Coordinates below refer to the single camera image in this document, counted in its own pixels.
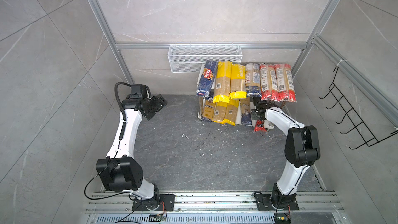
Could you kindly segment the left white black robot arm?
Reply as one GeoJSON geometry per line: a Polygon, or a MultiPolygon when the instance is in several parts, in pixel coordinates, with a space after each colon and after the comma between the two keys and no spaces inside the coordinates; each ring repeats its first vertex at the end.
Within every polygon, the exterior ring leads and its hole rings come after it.
{"type": "Polygon", "coordinates": [[[96,177],[114,196],[127,194],[136,206],[154,211],[162,205],[159,189],[145,180],[142,167],[134,159],[134,146],[142,120],[152,119],[167,101],[160,94],[152,95],[149,87],[142,84],[118,82],[114,93],[120,121],[109,152],[96,163],[96,177]]]}

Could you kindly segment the white two-tier shelf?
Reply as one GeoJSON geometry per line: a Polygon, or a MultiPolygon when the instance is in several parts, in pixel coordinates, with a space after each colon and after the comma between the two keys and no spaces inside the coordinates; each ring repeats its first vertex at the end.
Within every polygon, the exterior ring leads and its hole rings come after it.
{"type": "MultiPolygon", "coordinates": [[[[199,97],[199,112],[198,112],[198,118],[202,120],[202,110],[203,110],[203,105],[204,105],[204,99],[203,97],[199,97]]],[[[254,108],[253,102],[250,102],[250,108],[251,110],[254,108]]],[[[252,125],[251,127],[255,127],[256,120],[252,120],[252,125]]],[[[241,112],[240,112],[240,104],[238,107],[238,113],[236,117],[236,125],[242,125],[241,124],[241,112]]],[[[269,120],[264,120],[264,127],[267,128],[267,130],[274,129],[276,126],[269,120]]]]}

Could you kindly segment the blue end spaghetti bag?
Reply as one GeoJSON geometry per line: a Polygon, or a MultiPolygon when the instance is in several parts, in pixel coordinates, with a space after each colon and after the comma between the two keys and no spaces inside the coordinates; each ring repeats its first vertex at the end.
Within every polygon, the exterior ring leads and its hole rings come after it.
{"type": "Polygon", "coordinates": [[[261,97],[259,64],[248,63],[245,65],[245,87],[247,97],[261,97]]]}

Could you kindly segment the Ankara blue spaghetti bag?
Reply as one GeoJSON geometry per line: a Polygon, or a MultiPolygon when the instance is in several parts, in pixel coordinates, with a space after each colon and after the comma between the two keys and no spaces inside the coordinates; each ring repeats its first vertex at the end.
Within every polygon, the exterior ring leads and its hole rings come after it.
{"type": "Polygon", "coordinates": [[[245,98],[240,100],[240,112],[241,112],[241,124],[251,126],[251,108],[250,108],[250,98],[245,98]]]}

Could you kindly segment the yellow Pastatime spaghetti bag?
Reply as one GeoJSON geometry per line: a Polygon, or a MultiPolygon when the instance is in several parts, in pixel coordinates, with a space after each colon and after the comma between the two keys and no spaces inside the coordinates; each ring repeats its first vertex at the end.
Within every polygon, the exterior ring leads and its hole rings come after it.
{"type": "Polygon", "coordinates": [[[233,64],[230,79],[230,98],[245,99],[247,97],[245,66],[233,64]]]}

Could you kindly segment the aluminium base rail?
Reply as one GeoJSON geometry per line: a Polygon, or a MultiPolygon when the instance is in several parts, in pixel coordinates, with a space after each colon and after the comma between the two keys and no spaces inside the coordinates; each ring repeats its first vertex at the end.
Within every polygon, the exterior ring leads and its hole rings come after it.
{"type": "Polygon", "coordinates": [[[269,192],[163,192],[150,211],[127,195],[93,194],[80,224],[349,224],[334,192],[299,192],[273,207],[269,192]]]}

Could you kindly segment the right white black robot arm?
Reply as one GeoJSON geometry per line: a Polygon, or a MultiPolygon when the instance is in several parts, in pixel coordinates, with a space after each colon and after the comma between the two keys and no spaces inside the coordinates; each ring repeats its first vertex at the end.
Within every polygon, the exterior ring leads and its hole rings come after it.
{"type": "Polygon", "coordinates": [[[273,186],[272,206],[284,209],[291,206],[305,172],[321,157],[318,131],[313,125],[304,125],[284,113],[274,102],[253,98],[254,120],[267,120],[287,137],[285,143],[286,166],[282,176],[273,186]]]}

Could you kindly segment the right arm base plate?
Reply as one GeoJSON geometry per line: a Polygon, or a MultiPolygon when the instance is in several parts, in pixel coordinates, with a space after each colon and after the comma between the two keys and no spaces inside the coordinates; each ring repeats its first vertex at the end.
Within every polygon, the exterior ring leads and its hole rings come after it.
{"type": "Polygon", "coordinates": [[[259,211],[299,210],[296,194],[285,196],[275,193],[263,194],[261,192],[255,192],[254,198],[259,211]]]}

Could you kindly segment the blue Barilla spaghetti pack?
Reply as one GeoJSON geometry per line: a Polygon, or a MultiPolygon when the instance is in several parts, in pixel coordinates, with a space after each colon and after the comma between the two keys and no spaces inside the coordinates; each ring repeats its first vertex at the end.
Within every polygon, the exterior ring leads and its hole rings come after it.
{"type": "Polygon", "coordinates": [[[203,64],[199,82],[197,85],[196,96],[208,98],[215,81],[216,73],[218,68],[217,61],[206,61],[203,64]]]}

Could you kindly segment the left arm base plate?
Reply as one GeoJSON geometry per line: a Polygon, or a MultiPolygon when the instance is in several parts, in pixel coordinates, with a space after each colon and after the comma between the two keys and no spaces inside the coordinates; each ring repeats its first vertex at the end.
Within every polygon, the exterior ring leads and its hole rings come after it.
{"type": "Polygon", "coordinates": [[[175,205],[175,195],[160,194],[149,200],[134,200],[133,211],[172,211],[175,205]]]}

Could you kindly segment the red label spaghetti bag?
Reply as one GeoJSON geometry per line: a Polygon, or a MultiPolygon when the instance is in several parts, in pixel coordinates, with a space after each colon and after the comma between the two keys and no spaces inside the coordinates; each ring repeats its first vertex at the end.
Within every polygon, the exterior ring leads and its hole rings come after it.
{"type": "Polygon", "coordinates": [[[260,63],[261,100],[279,102],[275,66],[260,63]]]}

